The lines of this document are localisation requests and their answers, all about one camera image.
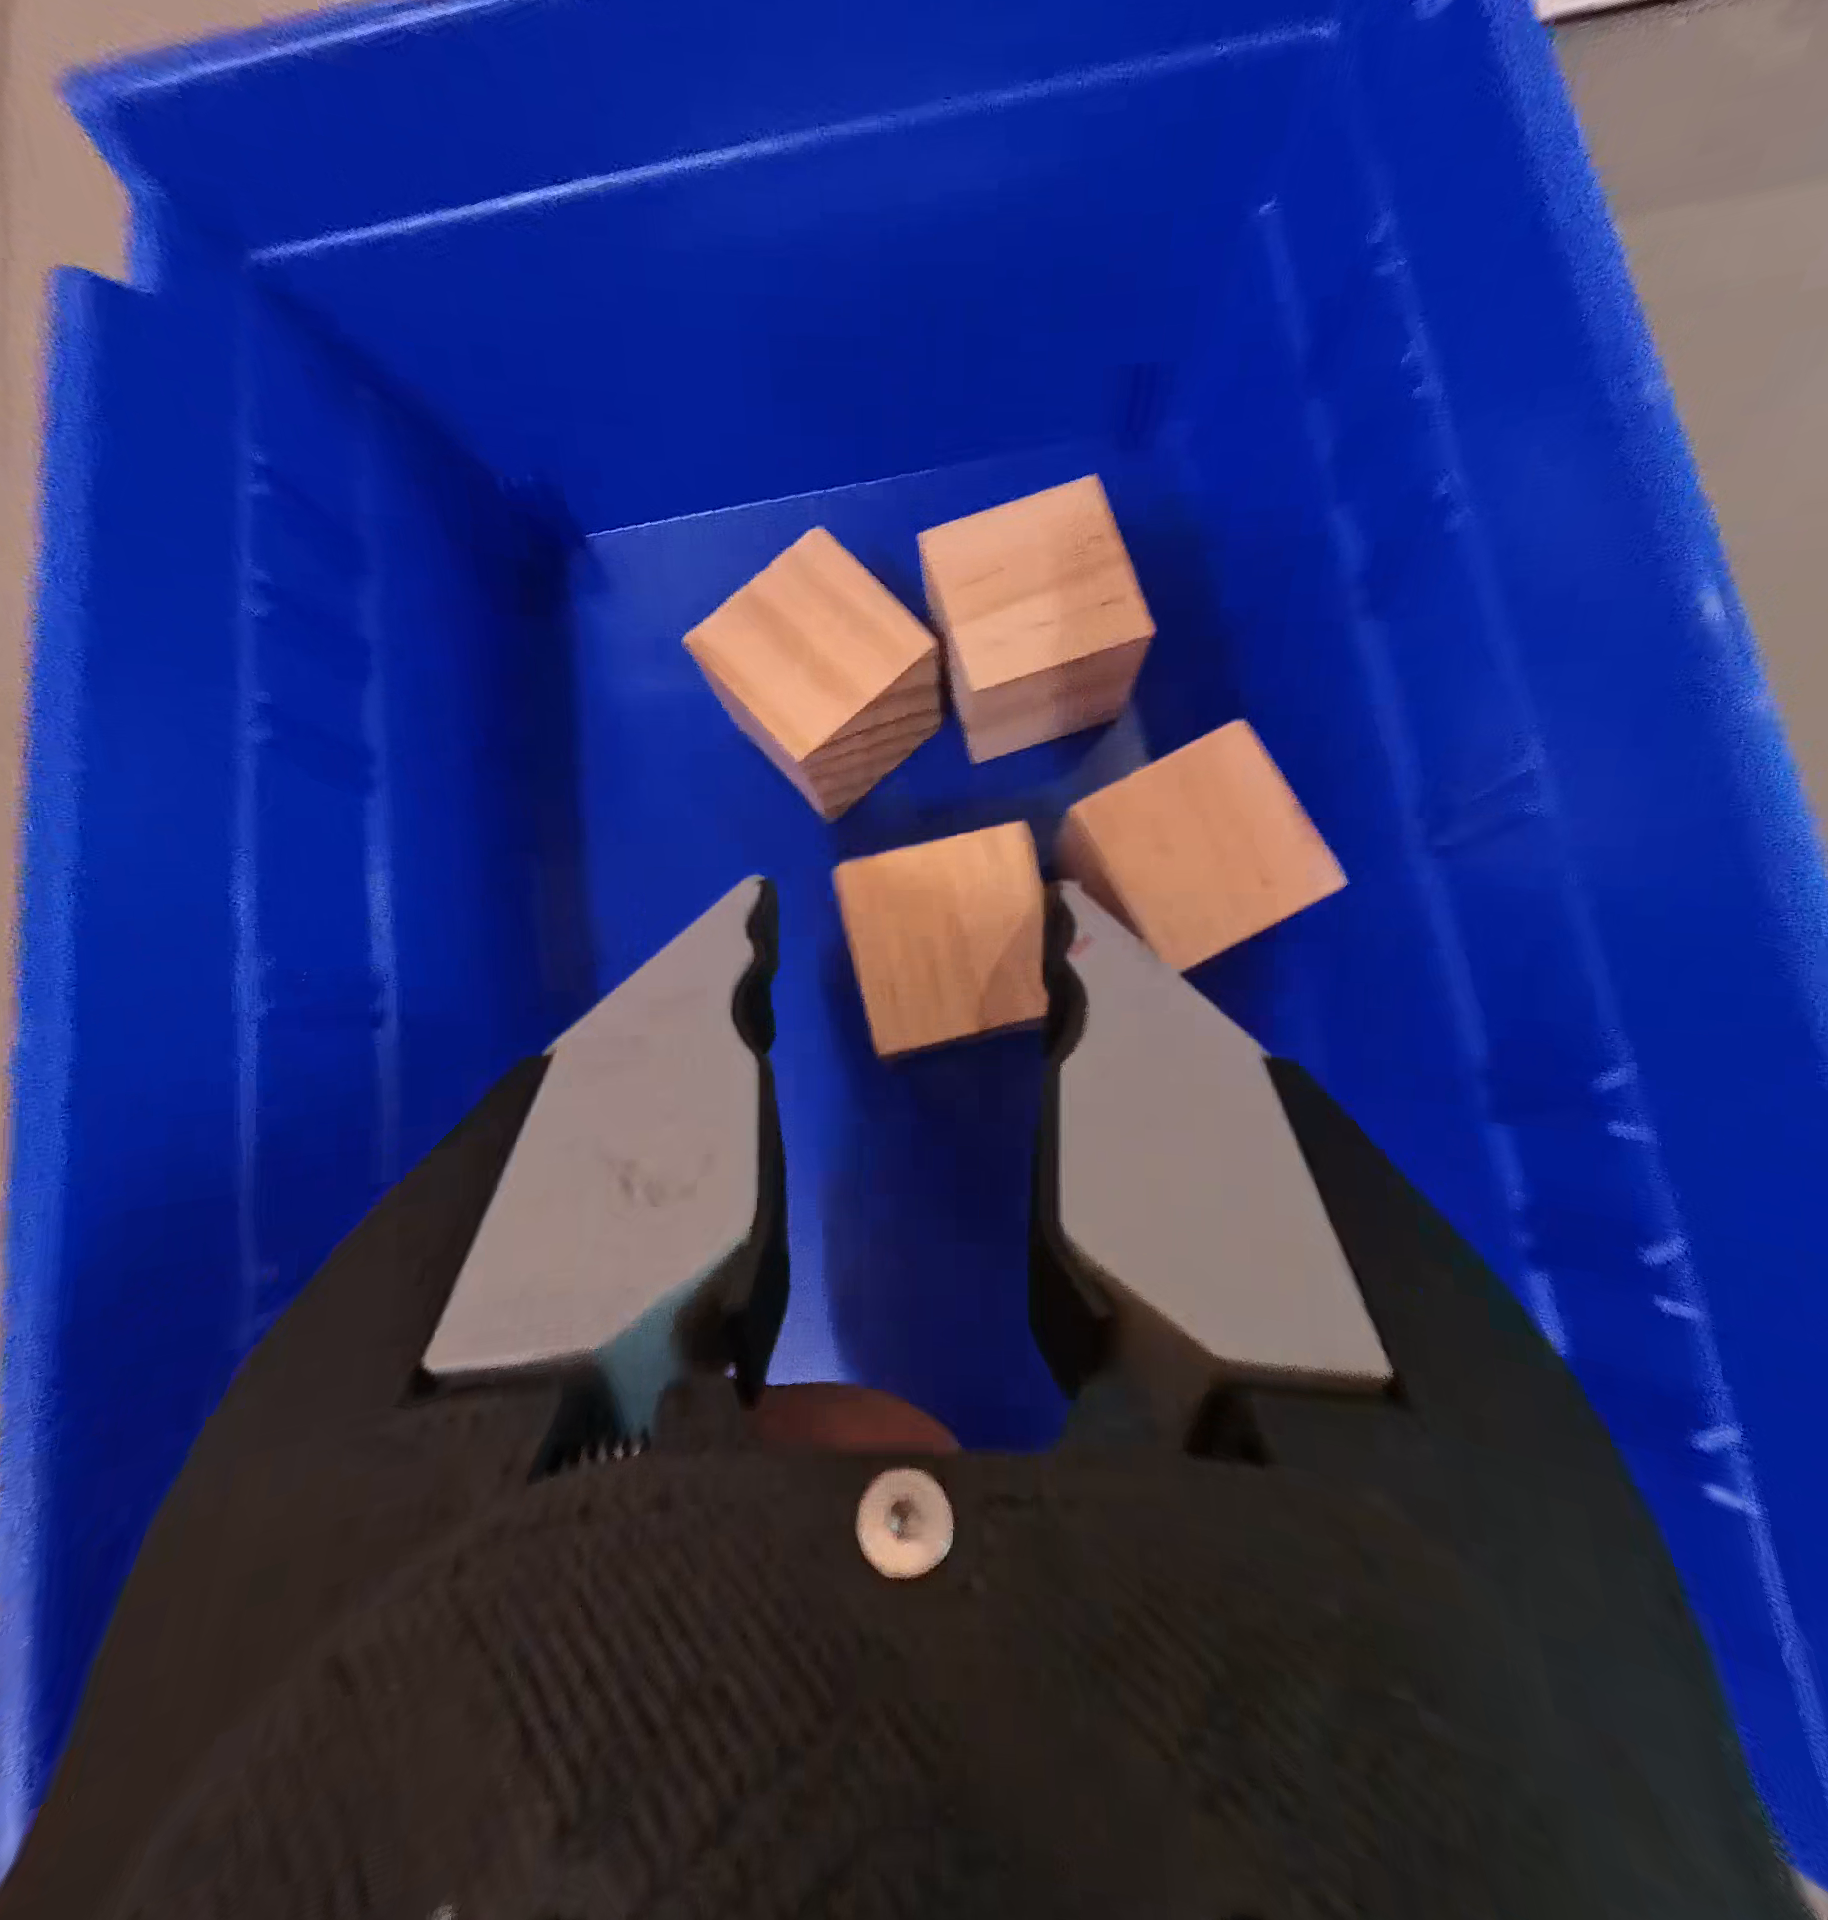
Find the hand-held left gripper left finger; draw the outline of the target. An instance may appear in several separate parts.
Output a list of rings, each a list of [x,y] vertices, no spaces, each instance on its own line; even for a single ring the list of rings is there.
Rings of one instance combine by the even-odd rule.
[[[778,895],[748,876],[569,1026],[423,1354],[441,1381],[565,1376],[659,1404],[759,1389],[786,1304],[770,1049]]]

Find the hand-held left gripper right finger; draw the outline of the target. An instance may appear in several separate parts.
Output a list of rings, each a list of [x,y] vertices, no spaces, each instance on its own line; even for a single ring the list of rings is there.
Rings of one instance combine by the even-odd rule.
[[[1065,1402],[1391,1389],[1262,1043],[1071,880],[1045,984],[1032,1332]]]

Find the blue-striped wooden cube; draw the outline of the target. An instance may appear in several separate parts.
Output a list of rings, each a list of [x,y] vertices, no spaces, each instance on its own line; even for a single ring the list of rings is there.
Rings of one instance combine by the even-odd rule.
[[[851,857],[831,880],[880,1059],[1047,1020],[1047,880],[1028,824]]]
[[[824,822],[945,720],[936,637],[826,526],[810,526],[688,630],[716,700]]]
[[[1121,718],[1156,619],[1097,473],[927,526],[918,559],[971,763]]]
[[[1348,876],[1246,720],[1079,799],[1054,871],[1190,973],[1337,895]]]

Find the blue plastic bin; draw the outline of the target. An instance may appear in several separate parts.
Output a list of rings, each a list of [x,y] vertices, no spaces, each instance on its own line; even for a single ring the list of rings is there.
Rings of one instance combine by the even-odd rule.
[[[1828,1888],[1828,861],[1533,3],[436,3],[112,61],[51,284],[0,1876],[258,1334],[522,1054],[781,897],[786,1377],[1045,1440],[1023,1041],[873,1059],[838,858],[1246,718],[1348,886],[1198,984],[1516,1288]],[[1097,473],[1156,619],[976,765],[918,534]],[[836,822],[681,639],[936,637]]]

